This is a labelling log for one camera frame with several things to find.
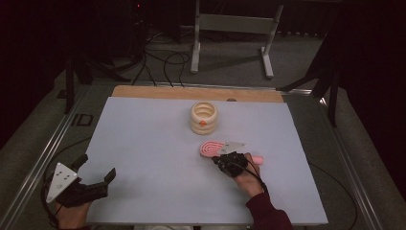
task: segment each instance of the metal stand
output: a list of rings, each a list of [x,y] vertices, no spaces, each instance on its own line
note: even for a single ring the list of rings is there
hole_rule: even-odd
[[[200,53],[199,31],[211,30],[268,35],[266,46],[261,47],[260,50],[266,77],[269,79],[274,78],[274,72],[272,71],[271,60],[269,58],[269,50],[271,49],[271,44],[278,28],[283,6],[278,6],[274,18],[260,18],[200,13],[199,5],[200,0],[196,0],[192,73],[196,74],[198,72]]]
[[[319,79],[311,90],[310,95],[321,99],[325,96],[328,89],[330,89],[327,115],[331,124],[334,127],[337,127],[335,123],[335,107],[337,105],[337,92],[340,74],[341,68],[331,63],[329,68],[320,68],[314,72],[309,70],[303,78],[296,80],[287,86],[277,87],[276,90],[287,92],[306,82]]]

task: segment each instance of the robotic hand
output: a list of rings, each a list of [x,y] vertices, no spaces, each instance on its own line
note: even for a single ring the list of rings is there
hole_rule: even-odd
[[[56,199],[61,205],[70,208],[108,196],[108,185],[116,177],[116,170],[112,169],[103,182],[92,185],[80,184],[81,179],[78,177],[77,171],[87,159],[87,155],[84,154],[70,168],[57,163],[47,195],[47,203]]]

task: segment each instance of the red sleeve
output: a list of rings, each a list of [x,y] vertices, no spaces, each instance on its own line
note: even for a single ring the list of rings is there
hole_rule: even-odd
[[[90,226],[84,226],[84,227],[81,227],[81,228],[71,228],[71,229],[62,229],[62,228],[58,228],[58,230],[90,230]]]
[[[272,205],[269,194],[252,197],[246,206],[253,216],[255,230],[293,230],[286,212]]]

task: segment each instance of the white table surface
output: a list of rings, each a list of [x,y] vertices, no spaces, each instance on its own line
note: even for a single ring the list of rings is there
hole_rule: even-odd
[[[212,101],[218,127],[207,136],[189,128],[195,100],[107,100],[80,168],[83,183],[102,181],[116,168],[109,196],[93,202],[91,223],[251,224],[248,197],[209,158],[205,141],[247,144],[239,152],[264,157],[260,167],[272,203],[293,224],[327,223],[286,103]]]

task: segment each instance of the metal rail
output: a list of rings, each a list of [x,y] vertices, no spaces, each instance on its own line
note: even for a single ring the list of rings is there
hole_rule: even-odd
[[[78,109],[79,102],[85,96],[89,89],[89,86],[81,86],[78,90],[76,96],[76,103],[71,109],[71,112],[63,116],[62,120],[59,122],[54,134],[52,135],[50,141],[42,151],[38,160],[35,162],[33,168],[30,170],[26,178],[24,179],[17,195],[14,197],[11,205],[8,207],[6,214],[2,217],[0,221],[0,229],[9,230],[14,227],[21,213],[23,212],[27,202],[32,196],[36,185],[41,179],[41,175],[44,173],[46,166],[51,161],[54,153],[56,152],[59,143],[61,142],[63,136],[65,135],[69,125],[74,119],[74,115]]]

